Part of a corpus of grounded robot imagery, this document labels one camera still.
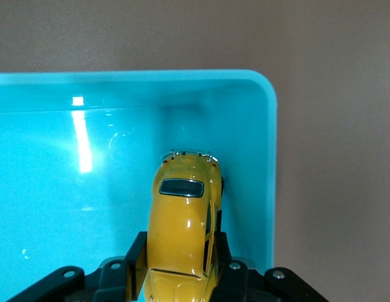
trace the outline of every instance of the blue tray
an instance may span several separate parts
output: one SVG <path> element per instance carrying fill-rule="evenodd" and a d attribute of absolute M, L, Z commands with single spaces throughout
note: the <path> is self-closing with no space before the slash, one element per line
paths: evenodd
<path fill-rule="evenodd" d="M 170 149 L 210 151 L 234 256 L 273 265 L 276 98 L 249 70 L 0 74 L 0 301 L 147 229 Z"/>

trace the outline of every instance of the yellow toy car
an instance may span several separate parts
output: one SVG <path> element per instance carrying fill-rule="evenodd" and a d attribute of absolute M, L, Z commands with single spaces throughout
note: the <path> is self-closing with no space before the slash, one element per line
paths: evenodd
<path fill-rule="evenodd" d="M 156 172 L 147 235 L 146 301 L 208 301 L 223 179 L 216 158 L 172 152 Z"/>

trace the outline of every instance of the silver screw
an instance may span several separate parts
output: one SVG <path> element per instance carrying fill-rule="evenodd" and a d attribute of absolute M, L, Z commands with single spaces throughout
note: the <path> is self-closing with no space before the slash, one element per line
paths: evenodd
<path fill-rule="evenodd" d="M 284 274 L 283 274 L 281 271 L 274 271 L 274 272 L 273 272 L 273 276 L 274 276 L 276 279 L 283 279 L 283 278 L 284 278 Z"/>
<path fill-rule="evenodd" d="M 238 262 L 232 262 L 230 263 L 230 269 L 240 269 L 241 266 Z"/>

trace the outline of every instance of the gray table surface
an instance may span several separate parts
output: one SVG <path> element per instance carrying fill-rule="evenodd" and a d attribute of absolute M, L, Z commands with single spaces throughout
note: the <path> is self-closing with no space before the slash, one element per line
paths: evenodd
<path fill-rule="evenodd" d="M 143 69 L 267 76 L 276 265 L 390 301 L 390 1 L 0 0 L 0 72 Z"/>

